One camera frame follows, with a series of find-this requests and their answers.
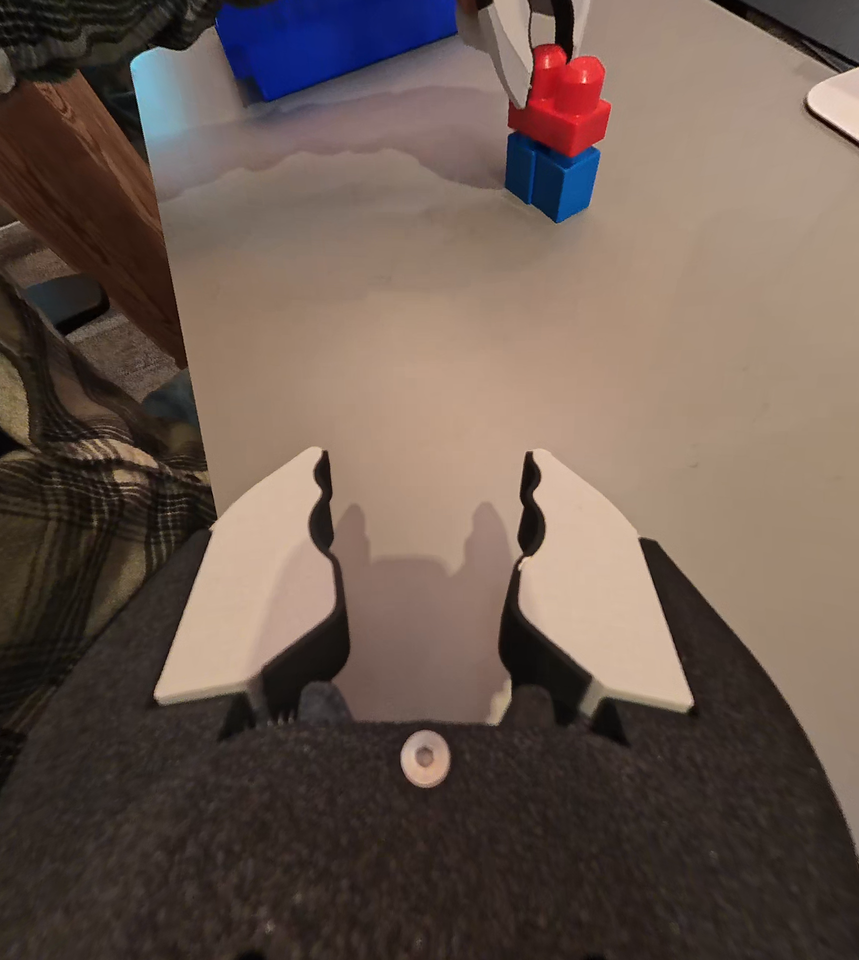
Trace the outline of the blue plastic bin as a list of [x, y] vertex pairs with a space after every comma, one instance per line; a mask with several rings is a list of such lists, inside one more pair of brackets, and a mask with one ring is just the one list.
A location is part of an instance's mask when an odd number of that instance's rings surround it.
[[457, 32], [454, 1], [275, 1], [222, 6], [231, 72], [272, 102]]

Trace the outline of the wooden table leg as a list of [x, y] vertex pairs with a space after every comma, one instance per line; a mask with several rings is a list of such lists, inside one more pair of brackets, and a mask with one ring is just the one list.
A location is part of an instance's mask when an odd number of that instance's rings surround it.
[[0, 203], [187, 366], [148, 163], [81, 73], [0, 101]]

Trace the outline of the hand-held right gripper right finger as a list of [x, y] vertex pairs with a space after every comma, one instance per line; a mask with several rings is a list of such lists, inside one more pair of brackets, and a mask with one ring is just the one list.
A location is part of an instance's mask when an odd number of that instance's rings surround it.
[[542, 688], [590, 720], [616, 702], [690, 714], [695, 696], [634, 525], [543, 448], [524, 455], [519, 500], [498, 633], [512, 689]]

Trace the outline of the person's plaid shirt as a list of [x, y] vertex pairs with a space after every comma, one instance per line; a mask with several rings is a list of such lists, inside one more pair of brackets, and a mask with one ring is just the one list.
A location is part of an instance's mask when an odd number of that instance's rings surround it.
[[215, 518], [188, 372], [136, 401], [0, 271], [0, 794], [95, 637]]

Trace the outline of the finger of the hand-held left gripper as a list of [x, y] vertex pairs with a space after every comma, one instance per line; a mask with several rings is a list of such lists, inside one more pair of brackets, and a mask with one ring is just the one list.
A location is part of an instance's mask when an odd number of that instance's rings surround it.
[[533, 48], [554, 44], [571, 61], [580, 54], [589, 1], [533, 1]]
[[526, 107], [532, 87], [534, 58], [527, 1], [463, 1], [461, 40], [486, 54], [510, 103]]

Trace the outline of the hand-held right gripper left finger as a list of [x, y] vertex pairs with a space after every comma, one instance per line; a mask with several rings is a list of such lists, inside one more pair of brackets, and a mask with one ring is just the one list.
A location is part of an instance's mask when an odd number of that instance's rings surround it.
[[331, 516], [329, 454], [309, 447], [209, 530], [153, 696], [174, 706], [243, 695], [274, 719], [346, 665], [350, 628]]

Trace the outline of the red mega block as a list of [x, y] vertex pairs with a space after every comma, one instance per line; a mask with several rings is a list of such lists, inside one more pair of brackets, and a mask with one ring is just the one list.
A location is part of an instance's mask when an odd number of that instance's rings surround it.
[[524, 108], [509, 104], [508, 128], [568, 159], [602, 141], [612, 106], [603, 98], [605, 67], [593, 55], [567, 58], [557, 44], [534, 51]]

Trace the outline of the blue mega block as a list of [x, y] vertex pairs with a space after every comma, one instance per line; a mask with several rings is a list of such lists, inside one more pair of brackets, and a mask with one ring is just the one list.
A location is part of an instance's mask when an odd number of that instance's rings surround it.
[[601, 158], [597, 147], [568, 157], [513, 131], [506, 141], [504, 187], [561, 224], [590, 206]]

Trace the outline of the black chair base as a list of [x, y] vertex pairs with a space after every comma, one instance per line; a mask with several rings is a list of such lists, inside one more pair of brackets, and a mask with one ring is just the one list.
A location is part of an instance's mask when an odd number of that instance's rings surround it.
[[25, 288], [24, 295], [64, 337], [111, 310], [110, 298], [100, 282], [84, 273], [33, 284]]

